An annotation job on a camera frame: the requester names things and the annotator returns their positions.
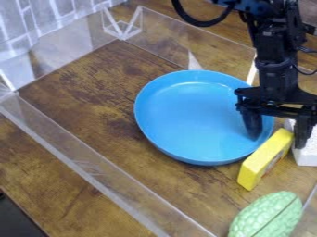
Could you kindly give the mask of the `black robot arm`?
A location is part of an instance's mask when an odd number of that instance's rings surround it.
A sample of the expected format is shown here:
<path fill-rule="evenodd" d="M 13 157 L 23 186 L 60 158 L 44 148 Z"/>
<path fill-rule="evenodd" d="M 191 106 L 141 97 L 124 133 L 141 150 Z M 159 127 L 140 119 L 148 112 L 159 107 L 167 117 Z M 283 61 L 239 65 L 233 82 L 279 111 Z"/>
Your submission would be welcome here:
<path fill-rule="evenodd" d="M 298 85 L 296 52 L 306 41 L 298 0 L 211 2 L 239 11 L 256 49 L 258 86 L 235 90 L 247 133 L 260 134 L 262 116 L 292 119 L 294 147 L 302 149 L 317 125 L 317 95 Z"/>

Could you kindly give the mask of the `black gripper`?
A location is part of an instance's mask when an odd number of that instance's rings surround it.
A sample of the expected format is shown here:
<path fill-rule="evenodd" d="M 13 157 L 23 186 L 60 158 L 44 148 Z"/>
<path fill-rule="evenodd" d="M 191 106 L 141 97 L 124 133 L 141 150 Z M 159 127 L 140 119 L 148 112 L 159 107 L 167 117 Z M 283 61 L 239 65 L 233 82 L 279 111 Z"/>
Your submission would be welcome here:
<path fill-rule="evenodd" d="M 288 57 L 279 63 L 268 63 L 255 58 L 258 87 L 239 88 L 236 110 L 247 135 L 252 140 L 262 132 L 262 115 L 296 119 L 292 127 L 294 148 L 306 146 L 317 119 L 317 95 L 298 86 L 296 58 Z"/>

